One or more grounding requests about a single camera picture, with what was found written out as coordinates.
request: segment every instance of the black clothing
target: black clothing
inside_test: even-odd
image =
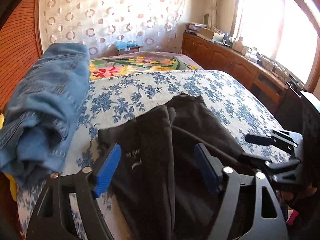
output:
[[[241,146],[201,96],[173,97],[118,127],[98,131],[103,151],[122,149],[111,187],[136,239],[205,239],[219,201],[208,192],[194,160],[204,143],[224,166],[254,175],[237,161]]]

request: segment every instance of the window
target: window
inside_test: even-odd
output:
[[[243,44],[278,62],[306,83],[318,35],[294,0],[245,0]]]

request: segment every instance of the cardboard box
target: cardboard box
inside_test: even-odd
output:
[[[220,41],[222,42],[223,40],[223,33],[218,33],[212,30],[209,30],[207,28],[201,28],[199,30],[199,34],[201,34],[202,36],[207,37],[209,40],[213,40],[213,41]]]
[[[143,48],[140,46],[136,46],[136,47],[130,47],[128,48],[128,51],[125,51],[124,49],[120,49],[119,50],[119,54],[120,55],[124,55],[124,54],[129,54],[129,53],[134,53],[134,52],[142,52]]]

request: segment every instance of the bedspread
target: bedspread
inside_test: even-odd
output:
[[[260,101],[230,75],[221,71],[162,71],[132,73],[90,82],[62,175],[77,173],[93,164],[98,157],[98,129],[120,125],[166,103],[181,92],[202,95],[207,107],[245,152],[267,156],[275,162],[288,160],[287,153],[273,146],[257,146],[244,141],[247,133],[265,134],[281,126]],[[28,191],[18,189],[18,210],[24,233],[42,185]],[[71,195],[70,200],[79,237],[85,239],[76,196]],[[97,202],[114,239],[131,239],[116,196],[106,192]]]
[[[138,72],[202,69],[191,58],[170,52],[136,52],[90,61],[90,80]]]

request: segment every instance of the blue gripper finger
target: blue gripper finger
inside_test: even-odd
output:
[[[195,159],[202,178],[210,193],[220,193],[220,183],[222,181],[222,164],[215,162],[204,144],[199,143],[195,147]]]
[[[107,191],[113,174],[121,159],[121,147],[116,144],[111,150],[108,158],[101,166],[98,174],[96,174],[96,187],[93,190],[93,194],[96,198]]]

